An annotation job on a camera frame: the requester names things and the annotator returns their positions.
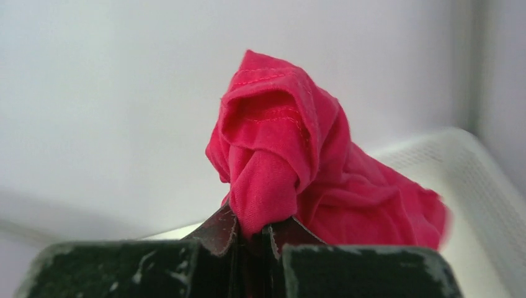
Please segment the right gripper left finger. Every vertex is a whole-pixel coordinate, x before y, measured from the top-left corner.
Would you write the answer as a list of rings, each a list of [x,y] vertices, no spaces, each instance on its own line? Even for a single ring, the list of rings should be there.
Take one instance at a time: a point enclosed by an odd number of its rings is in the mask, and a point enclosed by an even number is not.
[[[238,220],[227,205],[180,240],[55,243],[16,297],[231,297]]]

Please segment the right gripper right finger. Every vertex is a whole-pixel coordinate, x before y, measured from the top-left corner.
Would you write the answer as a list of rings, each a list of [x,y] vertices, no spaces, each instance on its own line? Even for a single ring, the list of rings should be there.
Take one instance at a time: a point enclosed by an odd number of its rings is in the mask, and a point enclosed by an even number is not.
[[[263,229],[266,297],[462,297],[450,265],[418,246],[328,245],[296,218]]]

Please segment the magenta t shirt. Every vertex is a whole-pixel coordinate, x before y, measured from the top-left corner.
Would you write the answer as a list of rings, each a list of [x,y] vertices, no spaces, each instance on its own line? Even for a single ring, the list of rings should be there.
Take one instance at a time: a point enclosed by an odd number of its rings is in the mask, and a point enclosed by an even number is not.
[[[440,196],[366,154],[339,101],[299,66],[245,52],[205,150],[246,238],[298,219],[332,245],[438,249]]]

